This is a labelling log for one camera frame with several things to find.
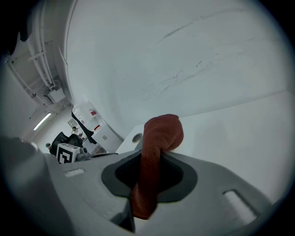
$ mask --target red towel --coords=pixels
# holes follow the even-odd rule
[[[148,219],[157,207],[160,152],[171,151],[182,141],[183,128],[176,115],[155,117],[144,125],[140,175],[131,194],[133,216]]]

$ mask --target white curved wall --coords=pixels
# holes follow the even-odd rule
[[[217,110],[284,91],[288,48],[261,9],[233,0],[79,0],[67,43],[77,104],[123,138],[165,113]]]

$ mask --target gray surface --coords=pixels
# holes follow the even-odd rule
[[[48,233],[134,235],[110,222],[113,216],[124,211],[127,199],[113,196],[101,182],[100,175],[107,165],[138,150],[60,165],[54,156],[44,155],[29,144],[5,139],[1,142],[2,173],[12,194],[29,217]],[[242,223],[223,196],[224,191],[232,189],[238,191],[258,216],[271,208],[265,196],[226,168],[176,153],[169,155],[196,170],[197,185],[181,201],[158,204],[136,235],[237,233]],[[64,172],[79,168],[85,172],[65,177]],[[248,233],[242,230],[241,235]]]

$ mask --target scratch mark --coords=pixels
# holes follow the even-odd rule
[[[187,81],[187,80],[189,80],[191,78],[194,78],[195,76],[201,74],[202,72],[210,71],[212,68],[213,68],[213,63],[211,61],[209,61],[204,68],[202,68],[201,70],[199,70],[195,74],[186,76],[183,80],[179,81],[179,83],[177,83],[177,84],[183,83],[183,82],[185,82],[185,81]]]
[[[282,39],[276,37],[276,38],[249,38],[249,39],[245,40],[245,42],[264,42],[264,41],[280,42],[280,41],[282,41]]]
[[[198,65],[201,64],[201,63],[202,63],[202,61],[200,61],[200,62],[196,65],[196,67],[198,67]]]
[[[188,26],[191,25],[192,23],[193,23],[193,22],[190,22],[190,23],[188,23],[188,24],[186,24],[186,25],[183,25],[182,27],[179,27],[178,29],[175,29],[175,30],[171,31],[169,34],[166,34],[161,40],[163,40],[163,39],[165,39],[165,38],[168,38],[169,36],[175,34],[176,32],[178,32],[178,31],[180,31],[180,30],[182,30],[182,29],[184,29],[185,27],[188,27]]]
[[[176,78],[178,78],[178,74],[179,74],[180,72],[183,72],[183,70],[179,71],[179,72],[176,74]]]
[[[175,78],[176,78],[176,77],[173,76],[173,77],[171,77],[171,78],[169,78],[169,79],[165,79],[165,80],[161,81],[159,84],[167,83],[167,82],[169,82],[170,80],[175,79]]]
[[[193,23],[193,22],[190,22],[190,23],[188,23],[188,24],[186,24],[186,25],[183,25],[183,26],[181,26],[181,27],[179,27],[179,28],[177,28],[177,29],[171,31],[170,33],[166,34],[161,40],[159,40],[155,45],[157,45],[158,43],[161,43],[164,39],[170,37],[171,35],[175,34],[176,32],[178,32],[178,31],[184,29],[185,27],[188,27],[188,26],[191,25],[192,23]]]
[[[208,18],[215,17],[216,15],[223,14],[223,13],[231,13],[231,12],[243,13],[243,12],[248,12],[248,11],[249,11],[249,9],[243,8],[243,7],[229,8],[229,9],[224,9],[224,10],[221,10],[221,11],[214,12],[214,13],[209,14],[209,15],[200,16],[200,19],[201,20],[206,20]]]
[[[242,55],[243,55],[243,53],[230,53],[222,58],[217,59],[217,61],[221,61],[221,60],[224,61],[226,59],[232,59],[234,56],[235,56],[235,58],[239,58]]]
[[[200,16],[199,18],[195,18],[192,22],[190,23],[187,23],[186,25],[183,25],[173,31],[171,31],[170,33],[166,34],[161,40],[159,40],[156,44],[154,44],[153,46],[151,46],[148,51],[150,51],[154,46],[156,46],[157,44],[161,43],[164,39],[170,37],[171,35],[177,33],[178,31],[188,27],[189,25],[193,24],[194,22],[197,22],[197,21],[200,21],[200,20],[205,20],[205,19],[208,19],[208,18],[211,18],[211,17],[214,17],[216,15],[219,15],[219,14],[223,14],[223,13],[231,13],[231,12],[239,12],[239,13],[243,13],[243,12],[249,12],[250,10],[247,9],[247,8],[243,8],[243,7],[240,7],[240,8],[229,8],[229,9],[224,9],[224,10],[221,10],[221,11],[218,11],[218,12],[214,12],[212,14],[209,14],[209,15],[204,15],[204,16]]]
[[[164,88],[164,90],[161,93],[163,93],[164,91],[166,91],[169,87],[170,87],[170,85],[168,85],[166,88]]]

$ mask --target fluorescent light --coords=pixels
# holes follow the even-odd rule
[[[47,115],[46,115],[46,117],[44,117],[43,119],[42,119],[42,121],[40,121],[39,122],[39,124],[34,128],[34,130],[36,130],[49,116],[50,116],[51,114],[50,113],[48,113]]]

